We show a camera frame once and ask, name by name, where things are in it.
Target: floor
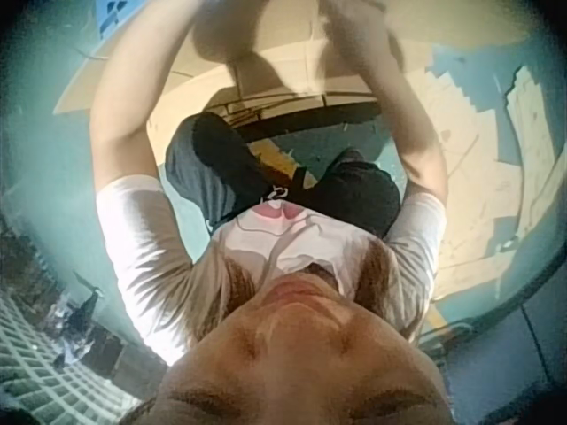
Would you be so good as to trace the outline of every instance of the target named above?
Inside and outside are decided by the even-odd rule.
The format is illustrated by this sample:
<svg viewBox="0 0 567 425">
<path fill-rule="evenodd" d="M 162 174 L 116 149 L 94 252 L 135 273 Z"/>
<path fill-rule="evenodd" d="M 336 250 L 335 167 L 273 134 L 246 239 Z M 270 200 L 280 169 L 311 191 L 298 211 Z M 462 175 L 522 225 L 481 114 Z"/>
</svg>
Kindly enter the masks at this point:
<svg viewBox="0 0 567 425">
<path fill-rule="evenodd" d="M 89 295 L 89 289 L 81 285 L 81 281 L 101 287 L 107 294 L 97 309 L 101 324 L 126 340 L 139 342 L 120 301 L 97 224 L 90 175 L 88 111 L 53 114 L 62 93 L 83 65 L 85 51 L 95 51 L 101 42 L 93 37 L 92 28 L 99 20 L 97 9 L 92 5 L 88 0 L 66 3 L 66 7 L 58 6 L 54 1 L 46 2 L 42 10 L 30 10 L 15 33 L 11 65 L 5 77 L 5 87 L 10 88 L 5 97 L 9 107 L 1 117 L 2 204 L 12 224 L 31 234 L 72 297 L 81 302 Z M 120 13 L 127 14 L 132 10 L 125 8 Z M 113 31 L 113 24 L 109 25 L 104 36 Z M 466 185 L 469 183 L 457 185 L 457 190 L 452 192 L 456 194 L 455 205 L 468 205 L 471 200 L 475 204 L 474 200 L 480 196 L 491 206 L 504 204 L 509 207 L 508 204 L 517 203 L 517 213 L 495 213 L 486 221 L 490 222 L 489 228 L 482 227 L 481 242 L 467 253 L 476 256 L 469 261 L 474 265 L 469 268 L 474 270 L 461 267 L 456 275 L 451 267 L 460 264 L 447 263 L 445 270 L 450 273 L 445 276 L 446 282 L 463 282 L 461 288 L 467 290 L 440 292 L 425 331 L 478 316 L 501 305 L 529 283 L 563 243 L 562 173 L 559 173 L 561 178 L 551 196 L 554 202 L 540 213 L 540 220 L 531 223 L 529 231 L 519 232 L 525 193 L 523 182 L 527 181 L 528 167 L 522 156 L 522 141 L 513 122 L 514 115 L 507 107 L 507 94 L 515 87 L 518 72 L 525 66 L 533 81 L 530 87 L 540 87 L 543 97 L 553 164 L 557 160 L 559 165 L 564 164 L 564 157 L 560 155 L 565 143 L 565 63 L 558 51 L 553 37 L 543 30 L 535 30 L 522 42 L 504 46 L 457 49 L 436 44 L 432 64 L 412 73 L 415 89 L 425 84 L 420 81 L 428 81 L 423 99 L 436 93 L 436 98 L 443 99 L 444 108 L 436 106 L 436 111 L 450 111 L 452 106 L 459 105 L 467 111 L 462 116 L 482 120 L 482 125 L 475 121 L 475 128 L 485 131 L 480 140 L 492 141 L 489 150 L 493 155 L 488 160 L 494 166 L 503 164 L 498 167 L 507 168 L 514 175 L 508 181 L 502 178 L 504 194 L 508 194 L 505 199 L 509 199 L 509 203 L 503 203 L 502 188 L 486 193 L 486 188 L 493 188 L 494 184 L 493 176 L 489 178 L 490 174 L 483 173 L 485 158 L 470 157 L 476 161 L 468 168 L 473 172 L 472 177 L 469 175 L 472 186 Z M 455 123 L 454 134 L 465 135 L 465 127 L 464 122 Z M 368 160 L 392 173 L 400 183 L 400 191 L 403 190 L 404 177 L 387 129 L 379 117 L 372 114 L 356 122 L 342 120 L 287 134 L 283 131 L 269 137 L 251 136 L 252 140 L 256 141 L 251 145 L 253 149 L 257 152 L 272 150 L 275 154 L 268 157 L 275 158 L 273 160 L 287 171 L 297 164 L 307 165 L 314 180 L 321 176 L 336 153 L 344 146 L 354 144 L 361 147 Z M 461 143 L 464 139 L 456 137 L 453 140 Z M 465 151 L 459 144 L 453 152 L 457 155 L 451 160 L 447 157 L 454 170 L 462 166 L 473 144 L 470 140 Z M 180 199 L 163 180 L 174 204 L 183 241 L 189 254 L 197 259 L 208 241 L 206 228 L 201 226 L 202 216 L 194 205 Z M 475 195 L 469 187 L 474 187 L 481 195 Z M 449 210 L 449 214 L 451 220 L 460 213 Z M 498 263 L 484 262 L 481 267 L 492 274 L 477 273 L 480 264 L 477 261 L 493 261 L 495 257 L 499 259 Z"/>
<path fill-rule="evenodd" d="M 53 342 L 0 289 L 0 381 L 42 423 L 113 424 L 139 400 L 81 363 L 56 373 Z M 4 403 L 3 393 L 0 401 Z"/>
</svg>

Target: black pants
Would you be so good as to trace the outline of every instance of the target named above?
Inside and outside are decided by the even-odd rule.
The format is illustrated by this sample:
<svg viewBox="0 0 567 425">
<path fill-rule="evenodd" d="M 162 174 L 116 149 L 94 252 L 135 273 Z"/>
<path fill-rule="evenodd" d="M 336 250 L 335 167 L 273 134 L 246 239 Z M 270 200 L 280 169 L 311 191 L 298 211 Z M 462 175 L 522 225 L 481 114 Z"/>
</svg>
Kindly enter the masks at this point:
<svg viewBox="0 0 567 425">
<path fill-rule="evenodd" d="M 311 189 L 298 170 L 286 198 L 383 237 L 400 211 L 400 193 L 390 175 L 350 149 Z M 166 176 L 181 197 L 195 203 L 209 226 L 258 204 L 273 190 L 238 132 L 204 112 L 184 120 L 167 148 Z"/>
<path fill-rule="evenodd" d="M 65 321 L 63 334 L 73 333 L 85 336 L 90 329 L 92 315 L 97 306 L 98 293 L 93 291 L 89 299 L 81 304 Z"/>
</svg>

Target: mouth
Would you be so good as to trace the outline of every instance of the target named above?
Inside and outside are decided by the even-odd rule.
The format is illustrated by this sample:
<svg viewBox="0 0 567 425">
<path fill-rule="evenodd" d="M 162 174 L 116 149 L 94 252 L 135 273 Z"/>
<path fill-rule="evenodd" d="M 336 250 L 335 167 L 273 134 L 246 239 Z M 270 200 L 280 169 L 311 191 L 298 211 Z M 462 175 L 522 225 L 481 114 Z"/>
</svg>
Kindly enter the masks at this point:
<svg viewBox="0 0 567 425">
<path fill-rule="evenodd" d="M 285 305 L 302 304 L 340 324 L 335 315 L 324 305 L 327 300 L 330 299 L 322 290 L 308 282 L 281 282 L 266 294 L 261 306 L 275 311 Z"/>
</svg>

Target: hair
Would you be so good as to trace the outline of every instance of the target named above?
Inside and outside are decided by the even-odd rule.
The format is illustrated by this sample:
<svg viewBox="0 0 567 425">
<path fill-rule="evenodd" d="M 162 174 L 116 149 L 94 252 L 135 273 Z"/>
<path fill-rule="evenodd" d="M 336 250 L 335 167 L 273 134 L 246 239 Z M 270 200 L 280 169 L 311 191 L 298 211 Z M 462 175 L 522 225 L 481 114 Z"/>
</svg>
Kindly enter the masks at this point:
<svg viewBox="0 0 567 425">
<path fill-rule="evenodd" d="M 351 256 L 352 260 L 356 260 L 356 256 Z M 357 291 L 354 294 L 354 302 L 373 314 L 385 319 L 386 306 L 388 298 L 388 290 L 391 288 L 397 267 L 392 262 L 392 256 L 384 248 L 379 241 L 371 241 L 366 249 L 362 260 L 358 259 L 361 264 L 360 274 L 358 278 Z M 199 342 L 210 332 L 212 332 L 221 322 L 232 314 L 239 306 L 245 304 L 252 299 L 255 294 L 255 286 L 252 277 L 247 273 L 236 261 L 223 256 L 224 269 L 221 273 L 226 273 L 228 285 L 217 282 L 215 288 L 216 293 L 212 297 L 212 302 L 208 304 L 202 320 L 191 321 L 187 331 L 191 334 L 194 341 Z M 308 267 L 309 273 L 320 275 L 324 280 L 328 280 L 328 272 L 322 267 Z M 417 318 L 417 322 L 410 323 L 409 326 L 402 329 L 400 333 L 406 339 L 415 332 L 416 326 L 419 324 L 421 317 Z M 135 406 L 126 413 L 120 420 L 120 425 L 133 425 L 140 419 L 143 419 L 155 405 L 156 398 L 150 398 L 142 404 Z"/>
</svg>

